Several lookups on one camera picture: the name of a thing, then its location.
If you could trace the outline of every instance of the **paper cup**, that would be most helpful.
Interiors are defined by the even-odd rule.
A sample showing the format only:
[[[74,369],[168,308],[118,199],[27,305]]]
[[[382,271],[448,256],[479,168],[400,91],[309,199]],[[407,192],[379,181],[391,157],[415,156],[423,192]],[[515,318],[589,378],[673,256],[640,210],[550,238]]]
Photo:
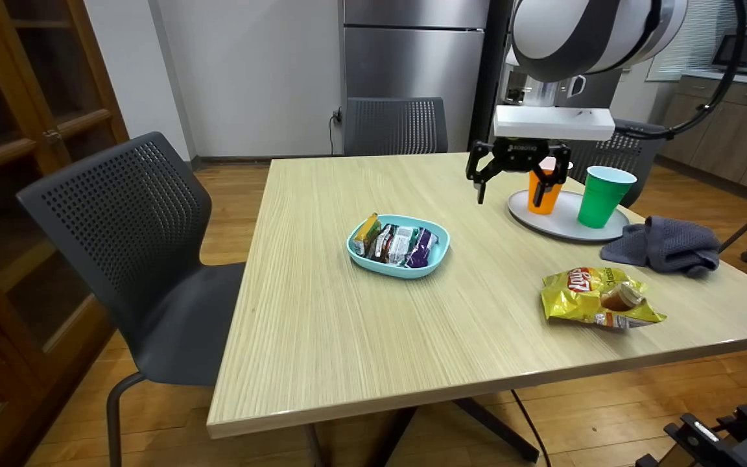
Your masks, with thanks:
[[[536,196],[536,173],[529,171],[529,203],[527,210],[535,214],[550,214],[554,210],[558,193],[559,193],[559,183],[553,183],[550,188],[545,188],[545,193],[540,196],[540,205],[535,205]]]
[[[586,188],[579,210],[579,223],[589,227],[607,226],[616,203],[629,192],[636,175],[611,166],[589,166]]]

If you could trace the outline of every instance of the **green cup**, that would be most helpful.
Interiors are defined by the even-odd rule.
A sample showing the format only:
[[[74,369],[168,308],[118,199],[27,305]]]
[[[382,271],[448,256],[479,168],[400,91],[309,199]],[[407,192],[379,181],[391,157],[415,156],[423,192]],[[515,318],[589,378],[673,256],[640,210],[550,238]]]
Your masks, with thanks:
[[[611,166],[589,166],[586,188],[579,210],[579,223],[589,227],[607,226],[616,203],[629,192],[636,175]]]

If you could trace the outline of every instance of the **white wall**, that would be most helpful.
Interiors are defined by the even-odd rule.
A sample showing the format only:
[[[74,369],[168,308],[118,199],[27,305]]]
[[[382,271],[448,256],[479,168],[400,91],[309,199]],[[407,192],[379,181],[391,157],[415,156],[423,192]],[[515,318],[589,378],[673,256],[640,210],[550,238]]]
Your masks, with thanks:
[[[650,61],[638,61],[623,73],[614,97],[611,114],[628,121],[662,121],[669,96],[676,82],[654,82],[647,81]]]
[[[164,133],[191,157],[148,0],[86,0],[129,135]]]
[[[328,153],[336,0],[151,0],[196,156]]]

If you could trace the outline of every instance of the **white plate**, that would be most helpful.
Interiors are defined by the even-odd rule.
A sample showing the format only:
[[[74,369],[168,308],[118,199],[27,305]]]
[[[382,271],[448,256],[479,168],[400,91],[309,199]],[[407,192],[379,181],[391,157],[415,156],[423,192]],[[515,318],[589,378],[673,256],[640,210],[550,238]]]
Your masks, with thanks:
[[[568,238],[568,241],[589,241],[602,244],[623,235],[625,226],[629,223],[623,210],[614,210],[605,227],[589,227],[579,223],[580,210],[580,193],[579,192],[559,192],[558,205],[550,214],[535,214],[527,210],[529,192],[515,192],[509,196],[506,208],[509,213],[520,219],[523,226]]]

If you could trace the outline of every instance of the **wooden cabinet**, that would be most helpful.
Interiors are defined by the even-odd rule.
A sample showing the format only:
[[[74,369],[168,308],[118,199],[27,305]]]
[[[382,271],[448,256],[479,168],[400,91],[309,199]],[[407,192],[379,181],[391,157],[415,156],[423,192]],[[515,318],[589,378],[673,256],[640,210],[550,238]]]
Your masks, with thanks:
[[[0,0],[0,463],[18,463],[110,331],[16,203],[127,140],[83,0]]]
[[[678,123],[710,101],[715,81],[681,78],[664,121]],[[664,147],[664,156],[747,187],[747,82],[734,82],[720,105],[695,129]]]

